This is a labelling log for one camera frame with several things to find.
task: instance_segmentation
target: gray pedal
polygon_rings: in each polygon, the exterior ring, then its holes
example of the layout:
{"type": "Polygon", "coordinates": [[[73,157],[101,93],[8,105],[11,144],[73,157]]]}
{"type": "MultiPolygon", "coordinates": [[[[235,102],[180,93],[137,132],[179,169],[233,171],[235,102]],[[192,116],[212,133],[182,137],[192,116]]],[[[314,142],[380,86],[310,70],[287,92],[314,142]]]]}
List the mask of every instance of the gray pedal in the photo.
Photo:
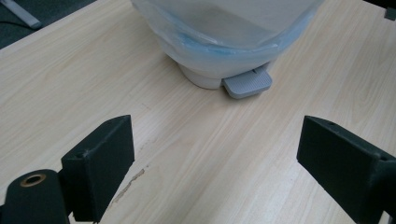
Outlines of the gray pedal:
{"type": "Polygon", "coordinates": [[[246,73],[224,78],[222,84],[231,97],[241,99],[270,89],[272,79],[264,66],[260,66],[246,73]]]}

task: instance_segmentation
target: scratch on wood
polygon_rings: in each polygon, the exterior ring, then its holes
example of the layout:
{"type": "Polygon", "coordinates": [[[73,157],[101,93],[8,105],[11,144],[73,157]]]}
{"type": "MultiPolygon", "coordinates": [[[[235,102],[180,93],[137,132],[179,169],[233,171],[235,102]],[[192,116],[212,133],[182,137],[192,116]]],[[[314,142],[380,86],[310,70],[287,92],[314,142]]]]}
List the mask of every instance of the scratch on wood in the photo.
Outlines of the scratch on wood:
{"type": "Polygon", "coordinates": [[[132,177],[132,179],[129,181],[127,186],[122,191],[120,191],[120,193],[114,198],[112,203],[117,203],[120,200],[120,198],[122,198],[122,196],[125,194],[125,192],[128,190],[128,188],[131,187],[132,182],[135,181],[139,176],[143,175],[144,173],[145,173],[145,169],[142,169],[139,173],[134,175],[134,177],[132,177]]]}

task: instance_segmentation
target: floor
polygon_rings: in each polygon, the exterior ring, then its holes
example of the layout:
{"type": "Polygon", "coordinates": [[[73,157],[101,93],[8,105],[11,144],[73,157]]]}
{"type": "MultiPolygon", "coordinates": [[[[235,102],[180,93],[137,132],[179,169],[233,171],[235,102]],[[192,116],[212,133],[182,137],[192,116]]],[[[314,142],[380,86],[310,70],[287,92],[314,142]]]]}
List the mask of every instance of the floor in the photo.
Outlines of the floor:
{"type": "MultiPolygon", "coordinates": [[[[15,0],[43,24],[43,27],[79,10],[95,0],[15,0]]],[[[0,49],[36,32],[0,4],[0,49]]]]}

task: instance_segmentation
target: plastic bag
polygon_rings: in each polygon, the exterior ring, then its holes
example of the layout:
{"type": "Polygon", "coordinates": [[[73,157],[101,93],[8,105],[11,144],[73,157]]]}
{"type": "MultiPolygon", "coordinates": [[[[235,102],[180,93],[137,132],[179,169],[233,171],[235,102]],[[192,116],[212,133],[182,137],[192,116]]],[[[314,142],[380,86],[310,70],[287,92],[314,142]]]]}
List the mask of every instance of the plastic bag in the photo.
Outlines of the plastic bag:
{"type": "Polygon", "coordinates": [[[275,59],[323,0],[132,0],[163,51],[210,78],[238,75],[275,59]]]}

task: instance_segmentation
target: light wood surface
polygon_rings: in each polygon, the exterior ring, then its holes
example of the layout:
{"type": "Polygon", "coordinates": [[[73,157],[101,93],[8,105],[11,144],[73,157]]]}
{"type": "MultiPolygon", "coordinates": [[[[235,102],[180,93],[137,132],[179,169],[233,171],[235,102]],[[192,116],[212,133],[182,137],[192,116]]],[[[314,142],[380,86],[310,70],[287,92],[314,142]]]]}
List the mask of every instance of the light wood surface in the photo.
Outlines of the light wood surface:
{"type": "Polygon", "coordinates": [[[311,115],[396,155],[396,26],[383,16],[326,0],[271,89],[234,100],[191,84],[130,1],[98,0],[0,50],[0,203],[13,179],[59,171],[130,114],[136,162],[102,223],[353,223],[296,152],[311,115]]]}

